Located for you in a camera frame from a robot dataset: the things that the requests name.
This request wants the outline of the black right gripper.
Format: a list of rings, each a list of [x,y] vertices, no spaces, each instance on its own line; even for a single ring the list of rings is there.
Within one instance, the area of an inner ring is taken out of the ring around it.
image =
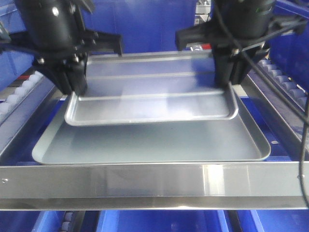
[[[208,22],[181,29],[175,33],[179,51],[189,44],[211,44],[212,47],[230,46],[245,53],[257,64],[266,56],[265,49],[253,48],[285,32],[303,32],[306,18],[300,15],[274,14],[273,0],[213,0],[212,17]],[[252,66],[242,55],[231,60],[227,48],[214,48],[215,83],[225,87],[239,85]]]

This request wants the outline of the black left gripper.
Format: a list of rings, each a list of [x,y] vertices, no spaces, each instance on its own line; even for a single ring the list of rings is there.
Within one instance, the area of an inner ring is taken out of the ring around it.
[[[16,0],[26,30],[14,33],[14,49],[32,54],[35,69],[63,94],[82,96],[87,90],[90,51],[123,53],[119,34],[89,30],[81,10],[94,12],[91,0]]]

